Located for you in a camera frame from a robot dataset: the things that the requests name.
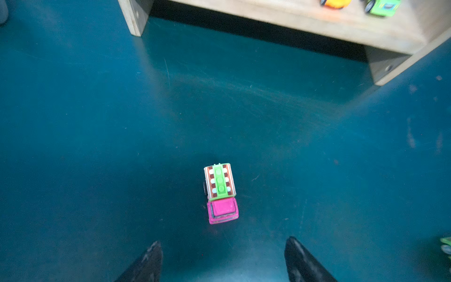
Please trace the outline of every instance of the teal floor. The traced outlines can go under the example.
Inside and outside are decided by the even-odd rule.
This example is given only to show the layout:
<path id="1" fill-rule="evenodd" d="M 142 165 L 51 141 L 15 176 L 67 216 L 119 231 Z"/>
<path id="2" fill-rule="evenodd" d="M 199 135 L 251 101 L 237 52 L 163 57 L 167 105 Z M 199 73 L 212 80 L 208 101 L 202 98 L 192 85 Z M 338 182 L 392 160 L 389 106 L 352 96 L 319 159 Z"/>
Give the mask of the teal floor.
<path id="1" fill-rule="evenodd" d="M 288 281 L 288 236 L 338 281 L 451 277 L 451 42 L 377 88 L 362 46 L 269 24 L 7 3 L 0 281 L 111 282 L 155 240 L 162 282 Z M 218 162 L 240 217 L 210 226 Z"/>

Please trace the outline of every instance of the wooden edge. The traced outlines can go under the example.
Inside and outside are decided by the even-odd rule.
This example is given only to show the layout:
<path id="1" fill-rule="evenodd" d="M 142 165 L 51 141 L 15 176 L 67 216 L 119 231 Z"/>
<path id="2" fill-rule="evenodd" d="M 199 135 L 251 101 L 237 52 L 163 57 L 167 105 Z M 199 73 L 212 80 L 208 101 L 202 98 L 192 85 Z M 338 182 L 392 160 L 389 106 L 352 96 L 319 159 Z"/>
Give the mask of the wooden edge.
<path id="1" fill-rule="evenodd" d="M 134 36 L 141 36 L 149 19 L 153 0 L 118 0 L 122 14 Z"/>
<path id="2" fill-rule="evenodd" d="M 372 50 L 371 47 L 367 47 L 366 49 L 367 57 L 369 67 L 371 69 L 371 74 L 373 75 L 374 84 L 379 86 L 386 84 L 387 82 L 389 82 L 390 80 L 394 79 L 396 76 L 401 74 L 403 71 L 408 69 L 410 66 L 418 62 L 421 58 L 429 54 L 432 50 L 439 47 L 449 38 L 451 38 L 451 28 L 448 28 L 444 33 L 442 33 L 437 38 L 429 42 L 425 47 L 423 47 L 420 51 L 413 54 L 412 56 L 409 57 L 408 55 L 404 55 L 408 57 L 405 60 L 403 60 L 404 58 L 402 56 L 396 56 L 394 58 L 386 60 L 382 58 L 382 60 L 379 59 L 376 61 L 373 56 L 373 54 L 375 54 L 374 50 Z M 390 70 L 386 71 L 385 75 L 382 76 L 381 74 L 383 73 L 385 68 L 389 67 L 390 65 L 393 66 L 393 69 L 391 71 Z"/>

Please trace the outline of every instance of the wooden shelf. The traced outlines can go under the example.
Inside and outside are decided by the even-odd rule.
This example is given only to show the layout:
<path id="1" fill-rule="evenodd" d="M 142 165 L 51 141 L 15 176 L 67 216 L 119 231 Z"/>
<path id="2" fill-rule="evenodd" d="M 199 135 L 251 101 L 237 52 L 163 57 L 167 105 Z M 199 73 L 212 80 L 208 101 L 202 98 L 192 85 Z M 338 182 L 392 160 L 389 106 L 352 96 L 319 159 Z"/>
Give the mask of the wooden shelf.
<path id="1" fill-rule="evenodd" d="M 365 14 L 359 0 L 340 10 L 319 0 L 174 1 L 399 53 L 414 54 L 427 44 L 408 0 L 387 18 Z"/>

